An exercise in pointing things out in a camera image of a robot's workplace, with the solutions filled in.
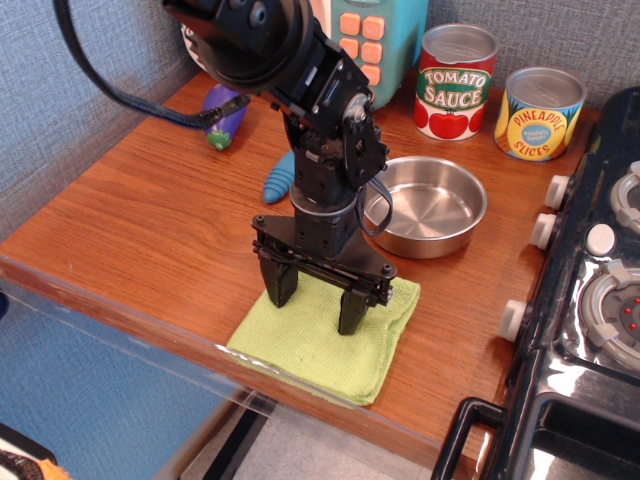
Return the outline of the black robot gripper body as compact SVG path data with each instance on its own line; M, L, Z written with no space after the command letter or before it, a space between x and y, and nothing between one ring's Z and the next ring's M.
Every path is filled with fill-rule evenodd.
M364 238L353 204L329 216L298 210L294 216L257 215L254 252L264 251L344 291L364 291L369 306L392 298L396 267Z

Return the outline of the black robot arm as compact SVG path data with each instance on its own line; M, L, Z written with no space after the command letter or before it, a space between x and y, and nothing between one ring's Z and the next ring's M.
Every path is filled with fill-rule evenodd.
M276 306L306 273L342 290L338 330L353 334L388 303L396 268L368 243L369 189L380 189L387 147L367 77L322 31L306 1L168 1L193 32L199 60L220 84L269 102L294 155L290 217L258 215L254 249Z

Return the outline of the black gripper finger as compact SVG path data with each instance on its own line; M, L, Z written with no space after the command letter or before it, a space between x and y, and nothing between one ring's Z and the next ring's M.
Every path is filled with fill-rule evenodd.
M283 307L297 290L298 269L275 260L264 251L258 257L269 299L276 307Z
M370 295L364 291L345 291L341 297L338 332L353 335L370 303Z

